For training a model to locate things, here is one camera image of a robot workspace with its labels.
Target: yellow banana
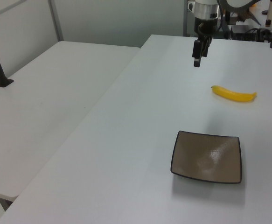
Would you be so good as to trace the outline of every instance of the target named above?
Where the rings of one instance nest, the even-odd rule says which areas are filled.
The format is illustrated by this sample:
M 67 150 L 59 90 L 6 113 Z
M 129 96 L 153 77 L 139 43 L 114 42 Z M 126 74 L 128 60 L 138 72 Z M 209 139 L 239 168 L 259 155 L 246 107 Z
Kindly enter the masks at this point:
M 251 101 L 253 100 L 257 93 L 239 93 L 239 92 L 233 92 L 233 91 L 230 91 L 230 90 L 227 90 L 221 86 L 218 86 L 218 85 L 213 85 L 212 87 L 212 91 L 221 96 L 221 97 L 224 97 L 224 98 L 227 98 L 227 99 L 232 99 L 232 100 L 235 100 L 235 101 L 240 101 L 240 102 L 247 102 L 247 101 Z

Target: white table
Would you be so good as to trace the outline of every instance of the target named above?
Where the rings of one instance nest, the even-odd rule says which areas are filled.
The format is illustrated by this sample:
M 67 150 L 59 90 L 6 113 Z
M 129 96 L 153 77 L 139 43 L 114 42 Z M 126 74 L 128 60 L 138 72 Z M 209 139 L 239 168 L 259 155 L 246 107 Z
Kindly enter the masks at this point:
M 59 42 L 0 88 L 0 197 L 13 201 L 138 48 Z
M 194 40 L 151 36 L 0 224 L 272 223 L 272 49 L 213 40 L 195 68 Z M 172 174 L 179 130 L 238 136 L 242 183 Z

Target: brown plate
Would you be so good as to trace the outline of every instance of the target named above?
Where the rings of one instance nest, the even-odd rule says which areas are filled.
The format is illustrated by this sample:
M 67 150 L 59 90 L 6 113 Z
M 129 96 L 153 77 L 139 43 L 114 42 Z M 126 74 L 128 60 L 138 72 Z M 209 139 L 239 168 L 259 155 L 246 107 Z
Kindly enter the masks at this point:
M 179 131 L 171 172 L 207 182 L 240 183 L 242 159 L 239 138 Z

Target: white wall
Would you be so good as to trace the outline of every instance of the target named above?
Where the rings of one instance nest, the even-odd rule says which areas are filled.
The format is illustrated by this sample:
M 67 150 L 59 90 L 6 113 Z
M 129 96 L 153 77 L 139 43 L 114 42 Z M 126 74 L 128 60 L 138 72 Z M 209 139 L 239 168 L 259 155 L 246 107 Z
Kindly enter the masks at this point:
M 0 61 L 7 77 L 55 43 L 48 0 L 27 0 L 0 14 Z
M 183 34 L 184 0 L 52 0 L 66 41 L 141 47 Z

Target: cable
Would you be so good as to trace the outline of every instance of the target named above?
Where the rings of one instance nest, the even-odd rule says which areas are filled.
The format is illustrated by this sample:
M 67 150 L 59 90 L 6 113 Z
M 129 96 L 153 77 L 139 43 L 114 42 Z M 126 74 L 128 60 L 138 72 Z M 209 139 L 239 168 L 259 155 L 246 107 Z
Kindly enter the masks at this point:
M 250 31 L 255 31 L 255 30 L 258 30 L 258 28 L 252 28 L 252 29 L 249 29 L 247 32 L 245 32 L 244 34 L 247 34 L 247 33 L 249 33 Z
M 222 24 L 223 24 L 223 10 L 222 10 L 222 7 L 221 7 L 221 4 L 220 4 L 219 0 L 216 0 L 216 1 L 217 1 L 218 5 L 219 5 L 220 14 L 221 14 L 221 22 L 220 22 L 220 26 L 219 26 L 219 28 L 217 30 L 217 32 L 218 32 L 222 28 Z

